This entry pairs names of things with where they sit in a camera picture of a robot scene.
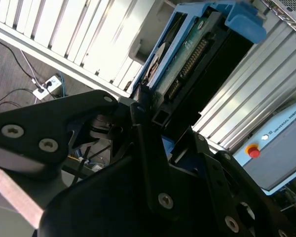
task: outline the universal robots logo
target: universal robots logo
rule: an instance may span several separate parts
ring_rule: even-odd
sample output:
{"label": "universal robots logo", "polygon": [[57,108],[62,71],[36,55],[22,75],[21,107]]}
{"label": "universal robots logo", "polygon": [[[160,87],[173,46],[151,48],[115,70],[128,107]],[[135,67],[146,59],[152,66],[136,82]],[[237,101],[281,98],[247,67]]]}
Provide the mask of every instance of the universal robots logo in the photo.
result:
{"label": "universal robots logo", "polygon": [[292,113],[285,121],[283,121],[275,130],[271,130],[268,132],[269,135],[272,133],[277,133],[285,124],[287,124],[292,118],[294,118],[296,115],[296,111]]}

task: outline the power strip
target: power strip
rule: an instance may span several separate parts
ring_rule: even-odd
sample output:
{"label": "power strip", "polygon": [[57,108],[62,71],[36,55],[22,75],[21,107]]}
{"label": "power strip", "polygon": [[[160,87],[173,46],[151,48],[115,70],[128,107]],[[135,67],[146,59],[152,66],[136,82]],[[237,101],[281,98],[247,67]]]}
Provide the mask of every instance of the power strip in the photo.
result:
{"label": "power strip", "polygon": [[[51,85],[48,87],[48,90],[47,90],[46,89],[46,84],[49,81],[51,82]],[[33,95],[36,96],[37,99],[39,99],[39,100],[44,99],[47,95],[49,95],[49,93],[53,92],[55,89],[57,89],[58,87],[60,87],[61,86],[61,81],[56,76],[52,76],[42,86],[44,87],[44,91],[43,92],[39,92],[38,89],[36,89],[35,91],[33,91]]]}

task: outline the wire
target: wire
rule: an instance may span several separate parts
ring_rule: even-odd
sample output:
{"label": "wire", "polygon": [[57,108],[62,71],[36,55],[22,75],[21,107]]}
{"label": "wire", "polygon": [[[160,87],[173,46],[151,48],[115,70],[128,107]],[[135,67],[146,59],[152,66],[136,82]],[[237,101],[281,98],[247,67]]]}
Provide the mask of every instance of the wire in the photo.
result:
{"label": "wire", "polygon": [[103,148],[102,150],[98,151],[97,153],[93,154],[92,156],[90,156],[88,159],[92,159],[94,157],[96,157],[97,155],[101,154],[102,152],[106,151],[108,148],[110,148],[111,145],[108,145],[107,147]]}
{"label": "wire", "polygon": [[41,88],[43,88],[43,86],[38,82],[38,80],[37,80],[37,78],[36,78],[36,76],[35,76],[35,73],[34,73],[34,71],[33,71],[33,68],[32,68],[32,66],[30,65],[30,63],[29,63],[27,57],[25,56],[24,52],[23,52],[22,50],[20,50],[20,51],[21,51],[21,54],[23,55],[25,61],[26,61],[27,64],[29,65],[29,68],[30,68],[31,71],[32,71],[32,74],[33,74],[34,80],[36,81],[36,83],[37,83]]}
{"label": "wire", "polygon": [[46,87],[46,90],[47,90],[48,93],[51,95],[51,97],[53,97],[54,99],[56,99],[56,97],[55,97],[52,93],[50,93],[50,91],[48,90],[48,87]]}
{"label": "wire", "polygon": [[75,158],[75,157],[72,157],[72,156],[68,156],[70,159],[75,159],[75,160],[77,160],[77,161],[79,161],[80,162],[80,160],[79,159],[77,159],[77,158]]}
{"label": "wire", "polygon": [[31,93],[33,95],[33,91],[29,90],[29,89],[26,89],[26,88],[18,88],[18,89],[14,89],[12,91],[10,91],[9,93],[7,93],[3,98],[0,99],[0,101],[4,100],[8,95],[12,94],[13,92],[15,91],[18,91],[18,90],[23,90],[23,91],[27,91],[29,93]]}
{"label": "wire", "polygon": [[82,168],[84,167],[84,163],[85,163],[85,161],[86,161],[86,160],[83,159],[83,160],[80,162],[79,167],[78,167],[77,174],[75,175],[74,180],[73,180],[73,182],[71,183],[71,185],[74,185],[74,184],[76,184],[76,183],[78,182],[79,174],[81,173]]}
{"label": "wire", "polygon": [[0,44],[1,44],[3,47],[7,48],[7,49],[12,53],[12,55],[13,55],[13,57],[14,57],[16,63],[17,63],[18,66],[21,68],[21,70],[22,70],[22,71],[23,71],[23,72],[24,72],[29,78],[32,79],[33,77],[32,77],[30,74],[28,74],[28,73],[24,70],[24,68],[21,66],[19,60],[18,60],[17,57],[15,56],[14,52],[12,51],[12,49],[11,49],[9,46],[7,46],[7,45],[5,45],[4,43],[2,43],[2,42],[0,42]]}
{"label": "wire", "polygon": [[61,82],[63,84],[63,97],[65,97],[65,80],[64,80],[63,75],[61,74],[60,71],[59,71],[59,75],[60,75],[60,78],[61,78]]}
{"label": "wire", "polygon": [[21,105],[19,105],[18,103],[15,103],[15,102],[13,102],[13,101],[4,101],[4,102],[0,103],[0,106],[1,106],[1,105],[4,105],[4,104],[11,104],[11,105],[14,105],[14,106],[17,107],[17,108],[22,107]]}

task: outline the circuit board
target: circuit board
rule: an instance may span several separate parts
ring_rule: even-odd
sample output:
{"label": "circuit board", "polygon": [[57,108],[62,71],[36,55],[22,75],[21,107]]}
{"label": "circuit board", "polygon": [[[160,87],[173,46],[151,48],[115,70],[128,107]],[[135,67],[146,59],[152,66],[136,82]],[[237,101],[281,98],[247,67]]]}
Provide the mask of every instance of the circuit board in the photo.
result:
{"label": "circuit board", "polygon": [[182,46],[174,56],[172,62],[167,68],[166,72],[160,79],[156,90],[153,94],[153,104],[157,105],[159,99],[171,89],[170,95],[174,94],[178,84],[178,77],[184,79],[184,74],[191,69],[197,57],[195,53],[201,54],[202,46],[206,46],[205,42],[201,42],[202,38],[209,31],[209,20],[206,17],[201,17],[196,24],[192,27],[184,40]]}

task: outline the red emergency stop button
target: red emergency stop button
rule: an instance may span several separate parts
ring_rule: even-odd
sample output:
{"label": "red emergency stop button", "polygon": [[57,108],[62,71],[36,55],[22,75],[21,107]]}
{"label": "red emergency stop button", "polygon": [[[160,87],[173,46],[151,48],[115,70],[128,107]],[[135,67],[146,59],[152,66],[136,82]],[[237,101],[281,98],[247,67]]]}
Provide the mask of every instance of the red emergency stop button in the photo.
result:
{"label": "red emergency stop button", "polygon": [[257,145],[252,144],[246,147],[246,153],[252,158],[258,158],[260,156],[260,150]]}
{"label": "red emergency stop button", "polygon": [[258,158],[260,156],[260,151],[256,147],[251,147],[248,149],[248,154],[251,158]]}

